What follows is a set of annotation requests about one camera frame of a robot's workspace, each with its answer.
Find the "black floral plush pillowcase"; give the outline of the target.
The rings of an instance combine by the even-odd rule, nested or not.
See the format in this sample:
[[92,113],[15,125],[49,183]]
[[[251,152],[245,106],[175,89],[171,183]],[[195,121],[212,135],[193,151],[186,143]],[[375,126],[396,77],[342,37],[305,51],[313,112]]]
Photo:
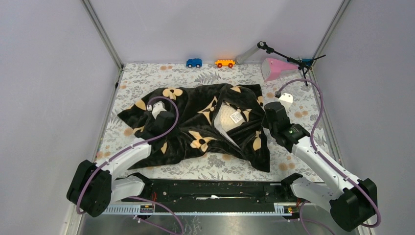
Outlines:
[[[147,110],[147,105],[158,101],[169,112],[176,112],[177,124],[166,137],[163,153],[174,165],[185,159],[206,153],[223,153],[250,162],[257,170],[270,171],[270,151],[262,121],[263,96],[261,86],[213,84],[195,88],[158,88],[121,111],[118,117],[133,129]],[[228,138],[213,127],[213,120],[221,104],[241,111],[245,121],[228,131]]]

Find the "white quilted pillow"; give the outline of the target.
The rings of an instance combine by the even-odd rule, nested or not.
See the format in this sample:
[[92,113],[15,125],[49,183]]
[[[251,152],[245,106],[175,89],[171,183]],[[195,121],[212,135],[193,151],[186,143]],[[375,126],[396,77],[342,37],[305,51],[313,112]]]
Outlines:
[[235,111],[238,111],[241,113],[241,111],[237,110],[236,108],[233,108],[228,104],[222,103],[220,108],[218,109],[218,113],[216,114],[213,120],[213,127],[216,130],[218,130],[218,132],[226,138],[229,137],[228,131],[236,127],[239,127],[244,122],[246,122],[244,119],[242,123],[235,124],[230,118],[230,115],[234,113]]

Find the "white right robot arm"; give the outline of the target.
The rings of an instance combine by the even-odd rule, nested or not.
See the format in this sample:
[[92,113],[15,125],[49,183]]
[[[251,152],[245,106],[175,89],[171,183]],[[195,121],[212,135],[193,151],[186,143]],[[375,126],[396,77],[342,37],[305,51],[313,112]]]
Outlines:
[[301,125],[290,122],[280,102],[264,106],[263,127],[269,129],[277,144],[305,162],[324,181],[319,185],[296,174],[283,180],[281,197],[288,202],[296,198],[308,200],[330,213],[343,230],[350,232],[365,221],[377,217],[377,186],[369,178],[359,179],[333,160]]

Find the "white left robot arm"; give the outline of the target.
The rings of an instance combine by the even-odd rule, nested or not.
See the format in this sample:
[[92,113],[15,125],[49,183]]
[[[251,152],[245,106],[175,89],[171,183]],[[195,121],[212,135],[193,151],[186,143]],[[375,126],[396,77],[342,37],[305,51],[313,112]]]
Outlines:
[[135,196],[140,201],[151,197],[152,189],[137,176],[120,178],[130,168],[158,166],[169,163],[163,155],[167,149],[167,134],[177,124],[177,113],[164,109],[145,112],[136,121],[137,137],[128,146],[109,158],[82,161],[66,194],[79,213],[92,217],[101,215],[115,201]]

